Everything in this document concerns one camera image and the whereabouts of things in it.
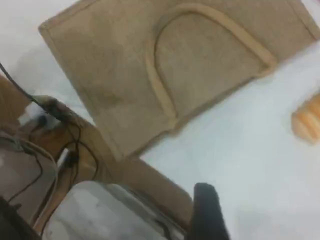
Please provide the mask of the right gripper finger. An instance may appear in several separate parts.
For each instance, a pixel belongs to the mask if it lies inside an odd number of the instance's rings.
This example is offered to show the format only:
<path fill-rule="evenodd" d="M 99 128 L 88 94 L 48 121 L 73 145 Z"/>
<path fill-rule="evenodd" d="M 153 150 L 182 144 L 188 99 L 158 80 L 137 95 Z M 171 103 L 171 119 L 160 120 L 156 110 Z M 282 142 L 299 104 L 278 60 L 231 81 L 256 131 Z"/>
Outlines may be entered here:
<path fill-rule="evenodd" d="M 188 227 L 190 240 L 229 240 L 216 189 L 199 182 L 194 186 L 193 212 Z"/>

